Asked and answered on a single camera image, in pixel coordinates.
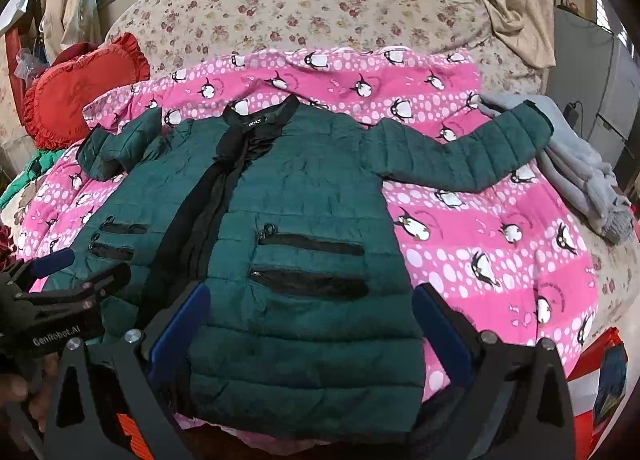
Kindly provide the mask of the person's left hand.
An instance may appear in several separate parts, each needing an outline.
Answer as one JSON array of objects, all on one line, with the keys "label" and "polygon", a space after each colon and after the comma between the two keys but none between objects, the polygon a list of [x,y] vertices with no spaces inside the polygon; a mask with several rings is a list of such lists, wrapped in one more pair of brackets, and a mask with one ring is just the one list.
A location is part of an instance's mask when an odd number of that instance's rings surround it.
[{"label": "person's left hand", "polygon": [[[32,395],[28,410],[38,423],[40,432],[47,426],[47,416],[51,407],[53,384],[58,374],[58,355],[50,354],[37,360],[37,368],[42,373],[40,388]],[[1,367],[1,405],[7,402],[24,402],[29,397],[29,386],[23,376],[14,372],[14,367]]]}]

